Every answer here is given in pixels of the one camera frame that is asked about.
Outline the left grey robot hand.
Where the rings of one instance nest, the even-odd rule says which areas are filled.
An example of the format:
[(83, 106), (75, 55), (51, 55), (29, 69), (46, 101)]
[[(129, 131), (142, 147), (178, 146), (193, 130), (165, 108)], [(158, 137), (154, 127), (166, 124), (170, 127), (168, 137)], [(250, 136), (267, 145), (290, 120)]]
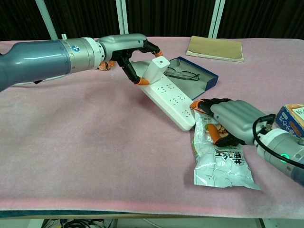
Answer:
[(150, 82), (139, 77), (129, 59), (134, 51), (152, 53), (156, 57), (162, 56), (160, 48), (149, 42), (143, 34), (133, 33), (124, 35), (112, 35), (97, 40), (104, 49), (104, 61), (116, 61), (125, 72), (129, 80), (137, 86), (146, 86)]

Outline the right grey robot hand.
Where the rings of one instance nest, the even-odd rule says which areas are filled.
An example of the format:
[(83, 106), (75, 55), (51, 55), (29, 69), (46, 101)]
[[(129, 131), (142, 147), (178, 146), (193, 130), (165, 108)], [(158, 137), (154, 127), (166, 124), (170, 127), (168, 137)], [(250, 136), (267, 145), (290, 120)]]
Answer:
[(216, 127), (207, 128), (213, 144), (218, 147), (253, 145), (253, 123), (259, 117), (265, 116), (243, 100), (234, 101), (228, 98), (200, 99), (192, 102), (190, 108), (211, 116), (225, 128), (227, 136), (224, 137)]

